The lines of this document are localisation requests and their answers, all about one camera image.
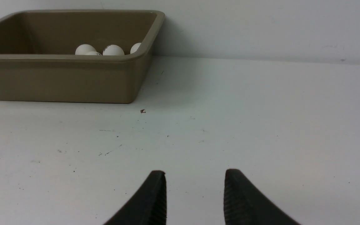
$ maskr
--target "white table surface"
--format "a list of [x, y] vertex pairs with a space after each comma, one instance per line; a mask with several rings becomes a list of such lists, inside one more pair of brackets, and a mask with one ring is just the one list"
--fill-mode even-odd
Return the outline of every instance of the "white table surface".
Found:
[[158, 169], [168, 225], [223, 225], [228, 168], [360, 224], [360, 66], [155, 57], [132, 104], [0, 101], [0, 224], [103, 224]]

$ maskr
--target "tan plastic bin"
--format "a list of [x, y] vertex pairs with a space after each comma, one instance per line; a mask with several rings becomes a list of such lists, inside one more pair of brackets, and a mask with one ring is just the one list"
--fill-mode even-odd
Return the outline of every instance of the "tan plastic bin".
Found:
[[[0, 19], [0, 100], [134, 101], [164, 17], [145, 10], [38, 10]], [[74, 55], [81, 44], [100, 53], [116, 44], [126, 55]]]

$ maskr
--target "stain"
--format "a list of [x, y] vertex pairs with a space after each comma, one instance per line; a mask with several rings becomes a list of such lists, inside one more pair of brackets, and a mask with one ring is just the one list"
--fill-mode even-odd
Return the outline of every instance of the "stain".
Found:
[[197, 5], [198, 5], [198, 9], [200, 10], [201, 13], [204, 13], [203, 8], [201, 7], [201, 4], [197, 1]]
[[[122, 145], [123, 145], [123, 144], [119, 145], [119, 147], [122, 146]], [[117, 147], [117, 148], [119, 148], [119, 147]], [[113, 152], [113, 150], [110, 151], [110, 152], [107, 152], [105, 155], [107, 155], [107, 154], [109, 154], [109, 153], [111, 153], [111, 152]]]

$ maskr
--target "white wall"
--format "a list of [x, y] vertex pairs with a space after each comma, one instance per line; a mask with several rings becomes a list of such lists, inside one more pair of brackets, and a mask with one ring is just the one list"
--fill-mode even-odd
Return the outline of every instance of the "white wall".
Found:
[[26, 9], [154, 9], [159, 55], [360, 63], [358, 0], [0, 0]]

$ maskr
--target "ping pong ball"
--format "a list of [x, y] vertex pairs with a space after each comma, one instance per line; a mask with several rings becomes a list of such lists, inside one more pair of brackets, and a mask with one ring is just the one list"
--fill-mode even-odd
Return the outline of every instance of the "ping pong ball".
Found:
[[86, 54], [86, 56], [100, 56], [100, 55], [101, 55], [101, 53], [96, 52], [96, 51], [92, 51], [92, 52], [89, 52]]
[[137, 51], [137, 49], [140, 47], [141, 43], [134, 44], [133, 47], [130, 49], [130, 54], [133, 54]]
[[95, 52], [95, 48], [89, 44], [82, 44], [76, 49], [76, 55], [85, 55], [89, 52]]
[[124, 51], [121, 47], [113, 44], [106, 47], [102, 54], [104, 56], [124, 56]]

